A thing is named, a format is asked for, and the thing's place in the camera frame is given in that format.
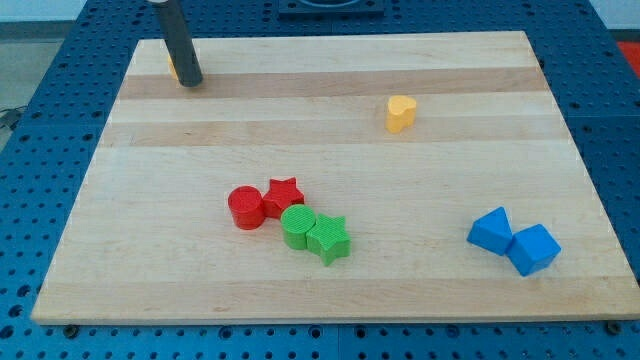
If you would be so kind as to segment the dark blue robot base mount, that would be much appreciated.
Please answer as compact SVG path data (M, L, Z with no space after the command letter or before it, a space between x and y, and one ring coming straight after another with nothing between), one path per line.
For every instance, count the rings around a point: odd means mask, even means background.
M278 0L278 14L291 15L361 15L383 14L385 0Z

